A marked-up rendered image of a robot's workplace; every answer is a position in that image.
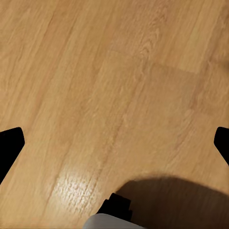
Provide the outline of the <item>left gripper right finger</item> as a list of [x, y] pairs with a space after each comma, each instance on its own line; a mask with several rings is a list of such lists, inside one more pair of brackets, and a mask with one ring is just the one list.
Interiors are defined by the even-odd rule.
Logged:
[[228, 128], [224, 128], [224, 127], [217, 128], [215, 138], [214, 138], [214, 144], [229, 165], [229, 129]]

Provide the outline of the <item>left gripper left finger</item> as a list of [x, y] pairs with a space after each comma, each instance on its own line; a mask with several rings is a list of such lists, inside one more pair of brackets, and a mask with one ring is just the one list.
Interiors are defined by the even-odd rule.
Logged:
[[0, 132], [0, 184], [25, 145], [20, 127]]

